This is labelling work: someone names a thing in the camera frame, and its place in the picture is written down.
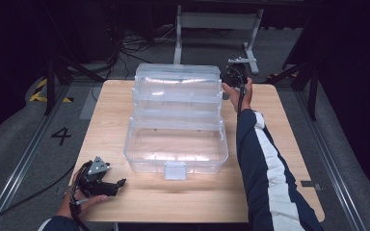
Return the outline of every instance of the person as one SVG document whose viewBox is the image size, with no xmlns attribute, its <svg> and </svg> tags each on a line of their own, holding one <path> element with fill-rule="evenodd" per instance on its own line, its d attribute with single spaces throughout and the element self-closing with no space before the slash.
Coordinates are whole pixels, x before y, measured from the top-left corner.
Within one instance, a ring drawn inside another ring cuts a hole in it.
<svg viewBox="0 0 370 231">
<path fill-rule="evenodd" d="M 222 87 L 237 113 L 239 91 L 225 83 Z M 236 148 L 251 229 L 323 230 L 314 210 L 297 191 L 296 180 L 275 147 L 263 115 L 251 109 L 251 78 L 248 78 L 246 89 L 238 115 Z M 91 197 L 82 204 L 82 213 L 106 198 L 105 195 Z M 40 230 L 79 230 L 77 223 L 72 220 L 67 196 L 57 215 L 47 220 Z"/>
</svg>

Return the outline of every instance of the wire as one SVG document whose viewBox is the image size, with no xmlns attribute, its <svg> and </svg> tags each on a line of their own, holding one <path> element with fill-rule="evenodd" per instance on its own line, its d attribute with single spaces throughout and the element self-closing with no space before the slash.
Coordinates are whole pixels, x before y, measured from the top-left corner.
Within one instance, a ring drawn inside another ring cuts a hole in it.
<svg viewBox="0 0 370 231">
<path fill-rule="evenodd" d="M 57 181 L 55 181 L 54 183 L 52 183 L 51 185 L 49 185 L 49 186 L 47 186 L 46 188 L 44 188 L 44 189 L 42 189 L 42 190 L 40 190 L 40 191 L 38 191 L 38 192 L 35 192 L 35 193 L 33 193 L 32 195 L 30 195 L 30 196 L 28 196 L 28 197 L 26 197 L 26 198 L 24 198 L 24 199 L 22 199 L 21 201 L 19 201 L 19 202 L 17 202 L 17 203 L 15 203 L 14 205 L 12 205 L 11 207 L 9 207 L 8 209 L 6 209 L 6 210 L 4 210 L 4 211 L 2 211 L 1 213 L 0 213 L 0 217 L 2 217 L 2 216 L 4 216 L 6 213 L 8 213 L 10 210 L 12 210 L 12 209 L 14 209 L 14 208 L 16 208 L 17 206 L 19 206 L 19 205 L 21 205 L 21 204 L 23 204 L 23 203 L 25 203 L 26 201 L 29 201 L 29 200 L 31 200 L 31 199 L 33 199 L 33 198 L 35 198 L 36 196 L 38 196 L 38 195 L 40 195 L 40 194 L 42 194 L 42 193 L 44 193 L 44 192 L 46 192 L 47 190 L 49 190 L 50 188 L 52 188 L 53 186 L 55 186 L 57 183 L 59 183 L 61 180 L 63 180 L 72 170 L 74 169 L 74 165 L 62 176 L 62 177 L 60 177 Z"/>
</svg>

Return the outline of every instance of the gray floor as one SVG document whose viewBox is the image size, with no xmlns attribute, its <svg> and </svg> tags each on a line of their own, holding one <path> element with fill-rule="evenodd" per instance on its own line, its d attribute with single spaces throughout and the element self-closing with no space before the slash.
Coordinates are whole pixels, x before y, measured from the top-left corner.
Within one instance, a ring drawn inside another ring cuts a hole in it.
<svg viewBox="0 0 370 231">
<path fill-rule="evenodd" d="M 254 82 L 263 82 L 269 74 L 281 72 L 281 65 L 300 32 L 300 29 L 259 30 L 253 51 L 260 73 L 253 76 Z M 187 32 L 183 42 L 182 63 L 216 65 L 224 72 L 228 58 L 244 56 L 242 43 L 248 36 L 249 33 L 242 31 L 233 31 L 222 36 L 209 31 Z M 169 64 L 173 60 L 173 49 L 174 41 L 167 40 L 133 55 L 153 63 Z M 126 67 L 122 61 L 119 61 L 110 79 L 132 80 L 138 64 L 143 61 L 124 54 L 120 54 L 120 57 L 125 61 Z M 0 126 L 0 193 L 5 189 L 13 170 L 43 120 L 45 104 L 37 101 L 29 102 L 39 81 L 37 80 L 25 95 L 27 106 Z M 306 122 L 307 115 L 300 109 L 298 94 L 288 87 L 290 82 L 291 80 L 284 80 L 278 83 L 277 91 L 310 176 L 313 182 L 322 188 L 317 192 L 326 214 L 322 225 L 325 230 L 353 230 L 324 166 L 321 150 Z M 74 101 L 61 103 L 56 114 L 53 115 L 52 121 L 42 135 L 33 161 L 24 177 L 19 179 L 21 183 L 15 195 L 10 198 L 11 204 L 51 184 L 75 163 L 100 89 L 101 84 L 93 83 L 85 77 L 76 78 L 68 88 L 66 96 L 73 97 Z M 322 88 L 318 91 L 316 113 L 317 126 L 320 127 L 331 156 L 340 170 L 365 230 L 370 230 L 370 183 L 360 169 Z M 64 127 L 68 129 L 67 133 L 71 137 L 60 145 L 60 139 L 52 138 L 51 135 Z M 42 222 L 56 213 L 69 177 L 70 175 L 52 189 L 5 214 L 0 219 L 0 230 L 37 230 Z M 92 230 L 108 231 L 113 228 L 113 224 L 89 223 L 89 227 Z M 243 230 L 244 228 L 246 226 L 240 224 L 220 227 L 214 224 L 120 225 L 120 230 Z"/>
</svg>

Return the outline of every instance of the transparent storage container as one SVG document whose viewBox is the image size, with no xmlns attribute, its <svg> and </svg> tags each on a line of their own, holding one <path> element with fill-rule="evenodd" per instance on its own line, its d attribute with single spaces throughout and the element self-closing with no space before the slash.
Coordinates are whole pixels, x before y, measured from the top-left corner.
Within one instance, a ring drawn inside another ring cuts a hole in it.
<svg viewBox="0 0 370 231">
<path fill-rule="evenodd" d="M 166 179 L 217 173 L 228 156 L 216 66 L 140 64 L 123 154 L 137 172 Z"/>
</svg>

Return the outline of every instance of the light wood tabletop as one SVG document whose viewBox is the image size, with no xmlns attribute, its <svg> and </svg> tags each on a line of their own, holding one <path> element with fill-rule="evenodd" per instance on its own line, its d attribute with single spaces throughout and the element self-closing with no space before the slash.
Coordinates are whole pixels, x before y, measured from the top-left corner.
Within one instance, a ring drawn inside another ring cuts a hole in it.
<svg viewBox="0 0 370 231">
<path fill-rule="evenodd" d="M 236 113 L 226 100 L 222 117 L 229 157 L 217 174 L 189 174 L 185 181 L 167 181 L 161 173 L 134 172 L 123 148 L 132 113 L 133 81 L 106 81 L 76 162 L 78 168 L 96 156 L 110 163 L 104 182 L 127 181 L 117 196 L 92 208 L 83 220 L 127 222 L 248 222 L 248 206 L 236 158 Z M 264 115 L 277 148 L 297 180 L 298 190 L 324 220 L 324 212 L 310 181 L 278 93 L 270 85 L 253 85 L 252 107 Z"/>
</svg>

